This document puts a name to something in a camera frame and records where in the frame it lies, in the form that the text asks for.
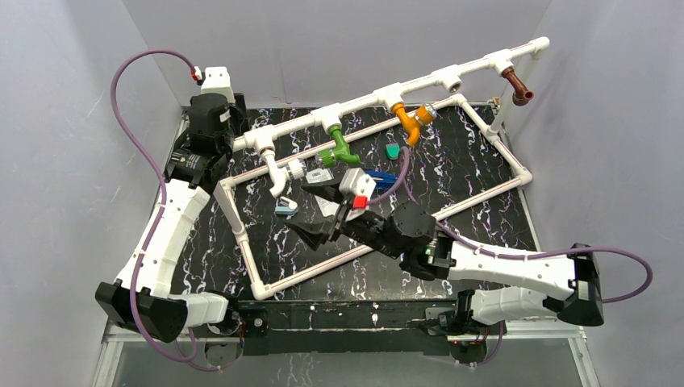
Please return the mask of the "white PVC pipe frame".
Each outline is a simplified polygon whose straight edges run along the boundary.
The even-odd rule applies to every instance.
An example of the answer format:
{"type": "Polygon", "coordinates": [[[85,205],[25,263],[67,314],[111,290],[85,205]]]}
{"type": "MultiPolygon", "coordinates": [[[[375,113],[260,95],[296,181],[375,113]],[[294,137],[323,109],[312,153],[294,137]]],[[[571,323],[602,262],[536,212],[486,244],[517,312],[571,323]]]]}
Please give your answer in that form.
{"type": "MultiPolygon", "coordinates": [[[[513,65],[515,60],[527,56],[534,65],[548,48],[550,41],[542,36],[515,48],[505,48],[464,64],[453,64],[410,81],[394,83],[373,91],[371,94],[350,101],[335,103],[311,111],[275,125],[261,125],[247,131],[233,141],[233,149],[240,155],[252,152],[261,158],[261,151],[272,148],[279,167],[295,158],[301,161],[317,156],[335,144],[327,129],[340,124],[344,139],[350,150],[359,151],[361,164],[372,170],[386,169],[389,159],[382,153],[381,145],[392,139],[407,141],[408,134],[399,119],[390,111],[397,102],[403,102],[409,115],[424,104],[431,104],[437,117],[421,127],[420,139],[409,147],[415,157],[417,177],[422,180],[430,194],[448,197],[448,189],[463,184],[468,195],[437,213],[444,220],[488,202],[502,194],[521,188],[532,180],[532,173],[505,145],[499,132],[503,126],[505,111],[501,110],[492,123],[487,123],[469,101],[459,93],[464,75],[477,71],[501,72],[513,65]],[[474,154],[475,144],[495,152],[502,161],[500,182],[496,186],[484,185],[484,173],[480,166],[463,166],[453,155],[455,141],[449,134],[451,116],[458,114],[464,120],[464,130],[469,134],[466,153],[474,154]]],[[[232,191],[238,219],[244,224],[249,245],[244,255],[235,241],[226,243],[223,250],[229,257],[222,270],[220,289],[232,295],[252,295],[258,300],[282,295],[288,289],[303,289],[321,283],[327,273],[348,271],[348,263],[369,254],[361,245],[340,248],[337,255],[314,263],[294,245],[285,229],[267,214],[266,207],[275,202],[269,189],[273,186],[267,166],[261,166],[230,176],[221,186],[232,191]]]]}

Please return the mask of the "white plastic faucet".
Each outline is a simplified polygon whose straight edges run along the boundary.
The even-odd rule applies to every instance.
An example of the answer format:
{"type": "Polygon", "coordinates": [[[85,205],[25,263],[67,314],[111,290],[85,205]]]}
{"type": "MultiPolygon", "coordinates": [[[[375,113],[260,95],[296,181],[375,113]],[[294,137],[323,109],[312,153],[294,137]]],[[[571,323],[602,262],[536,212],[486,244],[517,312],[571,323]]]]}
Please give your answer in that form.
{"type": "Polygon", "coordinates": [[[281,196],[288,181],[302,179],[306,175],[304,163],[298,158],[288,161],[283,167],[279,167],[272,148],[262,150],[261,159],[267,166],[269,178],[273,184],[269,189],[273,198],[281,196]]]}

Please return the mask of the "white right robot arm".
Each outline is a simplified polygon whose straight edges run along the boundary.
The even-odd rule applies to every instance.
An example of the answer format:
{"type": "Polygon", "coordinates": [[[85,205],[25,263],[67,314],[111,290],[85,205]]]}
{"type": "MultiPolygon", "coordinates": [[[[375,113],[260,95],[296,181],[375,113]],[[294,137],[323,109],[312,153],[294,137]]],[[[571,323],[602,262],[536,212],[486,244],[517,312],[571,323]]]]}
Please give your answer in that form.
{"type": "Polygon", "coordinates": [[[424,281],[475,280],[499,283],[495,290],[467,289],[457,308],[442,314],[466,333],[507,319],[555,317],[564,323],[599,327],[603,296],[595,249],[576,243],[559,252],[530,252],[478,243],[444,228],[412,201],[387,216],[361,208],[363,198],[342,193],[333,184],[305,185],[305,191],[337,202],[323,221],[290,220],[291,229],[310,249],[345,236],[393,259],[402,271],[424,281]]]}

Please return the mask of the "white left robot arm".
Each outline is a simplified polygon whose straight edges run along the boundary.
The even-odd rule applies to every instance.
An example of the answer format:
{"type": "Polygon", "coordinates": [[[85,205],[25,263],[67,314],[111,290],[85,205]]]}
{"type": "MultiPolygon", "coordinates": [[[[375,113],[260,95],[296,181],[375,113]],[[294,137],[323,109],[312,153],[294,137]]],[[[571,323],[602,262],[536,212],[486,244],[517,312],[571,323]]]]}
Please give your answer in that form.
{"type": "Polygon", "coordinates": [[[114,281],[100,283],[95,293],[117,327],[163,343],[202,325],[221,335],[234,335],[244,325],[236,299],[225,293],[171,292],[177,262],[212,193],[219,192],[227,204],[236,242],[244,255],[249,253],[232,191],[219,184],[227,173],[231,142],[243,115],[217,93],[193,96],[187,114],[188,126],[175,140],[166,166],[156,170],[161,194],[144,235],[114,281]]]}

